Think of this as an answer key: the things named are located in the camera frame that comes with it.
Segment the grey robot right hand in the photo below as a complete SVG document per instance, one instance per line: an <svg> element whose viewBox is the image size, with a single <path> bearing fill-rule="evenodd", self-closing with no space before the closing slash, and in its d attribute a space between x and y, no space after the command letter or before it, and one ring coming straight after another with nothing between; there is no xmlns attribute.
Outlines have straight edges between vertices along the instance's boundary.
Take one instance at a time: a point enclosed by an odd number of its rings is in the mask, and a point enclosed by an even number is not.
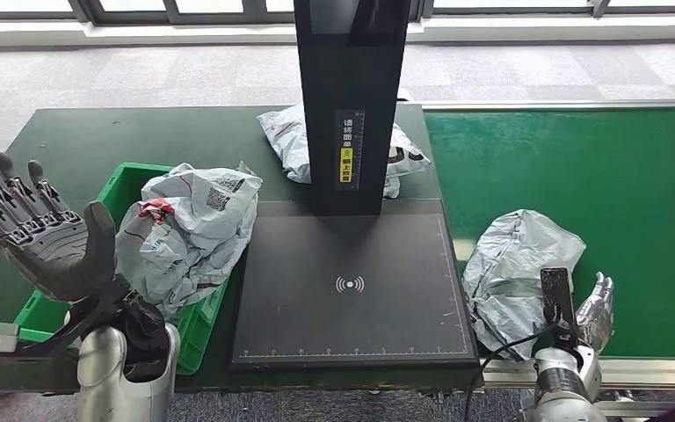
<svg viewBox="0 0 675 422"><path fill-rule="evenodd" d="M600 354L613 334L613 280L602 272L596 273L591 294L576 313L579 340Z"/></svg>

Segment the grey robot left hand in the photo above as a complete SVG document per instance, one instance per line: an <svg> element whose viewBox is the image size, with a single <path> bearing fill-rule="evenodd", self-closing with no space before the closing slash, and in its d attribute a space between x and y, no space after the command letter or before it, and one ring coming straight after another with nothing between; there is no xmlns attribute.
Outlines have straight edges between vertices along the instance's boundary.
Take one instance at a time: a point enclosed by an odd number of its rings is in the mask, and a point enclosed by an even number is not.
<svg viewBox="0 0 675 422"><path fill-rule="evenodd" d="M75 302L99 295L115 278L115 227L105 205L73 211L40 162L22 178L0 152L0 252L45 296Z"/></svg>

